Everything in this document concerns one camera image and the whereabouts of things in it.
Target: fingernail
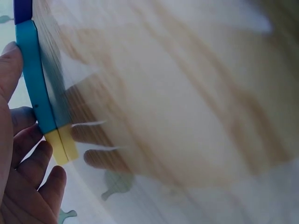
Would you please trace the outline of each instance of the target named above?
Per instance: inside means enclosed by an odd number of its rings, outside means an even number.
[[[14,49],[17,48],[17,45],[14,41],[10,42],[8,45],[6,45],[6,47],[4,48],[4,50],[2,51],[2,54],[6,54],[10,51],[13,51]]]

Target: hand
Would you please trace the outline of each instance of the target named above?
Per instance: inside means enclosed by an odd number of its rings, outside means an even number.
[[[20,50],[12,42],[0,57],[0,223],[54,224],[66,184],[66,174],[54,167],[40,187],[52,155],[42,141],[30,157],[24,157],[43,137],[33,110],[10,110],[8,102],[22,71]]]

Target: transparent plastic sheet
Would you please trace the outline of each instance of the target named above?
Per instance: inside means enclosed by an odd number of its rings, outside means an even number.
[[[72,221],[298,221],[299,90],[248,1],[36,0],[34,21],[85,142],[64,166]]]

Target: finger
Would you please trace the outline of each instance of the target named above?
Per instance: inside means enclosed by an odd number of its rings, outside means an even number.
[[[100,89],[100,85],[99,75],[92,74],[66,91],[74,124],[99,121],[101,119],[95,116],[91,110],[97,101],[102,99],[100,93],[97,92]]]
[[[20,107],[10,110],[14,127],[14,135],[36,123],[34,111],[30,107]]]
[[[52,146],[48,142],[42,141],[32,155],[17,168],[19,174],[26,178],[35,189],[38,189],[43,181],[52,152]]]
[[[88,150],[84,153],[84,161],[94,168],[131,173],[117,149],[111,151]]]
[[[23,58],[15,42],[9,43],[0,56],[0,95],[8,102],[15,91],[23,69]]]
[[[64,196],[65,185],[65,170],[62,167],[56,166],[49,174],[46,183],[38,190],[56,217],[59,215],[62,198]]]
[[[101,125],[76,125],[71,129],[71,135],[77,142],[114,147]]]
[[[96,117],[93,115],[90,108],[91,107],[88,104],[83,104],[81,106],[69,108],[72,123],[81,124],[98,121]]]
[[[38,124],[19,132],[14,137],[14,150],[11,166],[16,168],[42,137],[43,134]]]

